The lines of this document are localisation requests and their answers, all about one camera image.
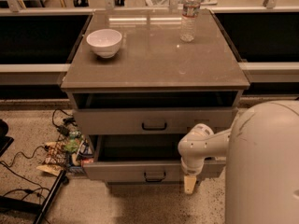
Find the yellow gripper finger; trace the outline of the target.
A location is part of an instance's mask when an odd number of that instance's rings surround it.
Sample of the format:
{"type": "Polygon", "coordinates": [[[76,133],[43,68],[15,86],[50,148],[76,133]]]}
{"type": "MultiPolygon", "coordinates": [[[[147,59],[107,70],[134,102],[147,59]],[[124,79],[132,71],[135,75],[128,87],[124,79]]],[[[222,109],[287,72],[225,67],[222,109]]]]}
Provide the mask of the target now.
{"type": "Polygon", "coordinates": [[[193,194],[197,178],[194,175],[184,176],[184,192],[186,194],[193,194]]]}

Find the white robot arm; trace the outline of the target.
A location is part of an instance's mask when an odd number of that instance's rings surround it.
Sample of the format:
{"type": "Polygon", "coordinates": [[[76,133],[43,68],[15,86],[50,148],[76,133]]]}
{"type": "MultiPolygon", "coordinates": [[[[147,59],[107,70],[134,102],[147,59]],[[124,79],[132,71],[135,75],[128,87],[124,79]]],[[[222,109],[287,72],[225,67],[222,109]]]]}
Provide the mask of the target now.
{"type": "Polygon", "coordinates": [[[225,224],[299,224],[298,101],[255,105],[219,133],[198,124],[178,152],[189,193],[205,158],[226,159],[225,224]]]}

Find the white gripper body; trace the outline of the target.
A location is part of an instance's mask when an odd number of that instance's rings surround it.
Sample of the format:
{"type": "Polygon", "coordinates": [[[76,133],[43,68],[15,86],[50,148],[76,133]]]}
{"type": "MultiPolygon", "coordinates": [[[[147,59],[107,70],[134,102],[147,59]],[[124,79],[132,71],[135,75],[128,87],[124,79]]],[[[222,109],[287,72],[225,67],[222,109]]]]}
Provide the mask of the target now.
{"type": "Polygon", "coordinates": [[[184,160],[181,159],[181,168],[185,175],[200,175],[204,167],[204,160],[184,160]]]}

